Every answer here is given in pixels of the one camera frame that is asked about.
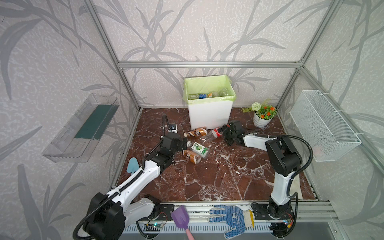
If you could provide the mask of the red label cola bottle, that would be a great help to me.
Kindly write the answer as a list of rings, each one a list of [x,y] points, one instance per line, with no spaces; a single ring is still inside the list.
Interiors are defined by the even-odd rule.
[[[210,141],[213,141],[217,138],[219,138],[222,135],[223,129],[222,128],[215,128],[211,130],[207,135],[201,137],[202,143],[207,143]]]

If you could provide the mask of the blue label Pocari bottle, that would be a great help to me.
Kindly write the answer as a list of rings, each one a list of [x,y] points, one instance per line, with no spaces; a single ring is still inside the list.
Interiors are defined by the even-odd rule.
[[[193,94],[188,96],[188,100],[198,100],[198,99],[206,99],[206,94]]]

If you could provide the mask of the lime label tea bottle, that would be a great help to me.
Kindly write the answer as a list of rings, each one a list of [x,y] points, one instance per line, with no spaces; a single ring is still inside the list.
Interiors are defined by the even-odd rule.
[[[187,141],[187,147],[190,148],[194,153],[200,155],[203,159],[206,159],[209,153],[209,148],[205,147],[197,142]]]

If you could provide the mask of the clear unlabelled plastic bottle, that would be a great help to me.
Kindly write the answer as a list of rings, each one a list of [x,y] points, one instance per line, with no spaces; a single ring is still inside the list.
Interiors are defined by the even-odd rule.
[[[227,97],[229,96],[230,92],[228,88],[223,88],[222,90],[219,91],[219,97]]]

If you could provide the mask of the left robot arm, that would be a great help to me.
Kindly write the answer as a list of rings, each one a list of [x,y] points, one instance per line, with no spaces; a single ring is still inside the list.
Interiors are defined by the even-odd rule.
[[[129,225],[152,214],[155,203],[149,198],[135,202],[135,197],[173,162],[175,154],[187,149],[187,139],[171,132],[168,117],[163,115],[163,136],[145,156],[142,167],[107,194],[97,193],[91,200],[87,215],[73,231],[73,239],[117,240]]]

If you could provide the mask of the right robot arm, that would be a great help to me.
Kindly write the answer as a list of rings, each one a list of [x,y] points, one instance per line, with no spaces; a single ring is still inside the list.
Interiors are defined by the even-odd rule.
[[[261,135],[247,133],[240,121],[231,121],[218,129],[225,142],[231,146],[255,148],[267,152],[270,164],[275,172],[274,187],[267,204],[252,203],[251,208],[256,220],[287,220],[296,215],[291,200],[298,200],[298,193],[291,194],[293,180],[311,163],[314,151],[304,139],[292,135]],[[309,159],[301,166],[303,159],[292,140],[302,142],[309,151]]]

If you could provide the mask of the brown gold coffee bottle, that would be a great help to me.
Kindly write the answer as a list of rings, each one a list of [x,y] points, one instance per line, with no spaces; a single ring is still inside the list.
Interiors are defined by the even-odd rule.
[[[206,136],[208,131],[206,128],[197,128],[184,133],[184,137],[202,137]]]

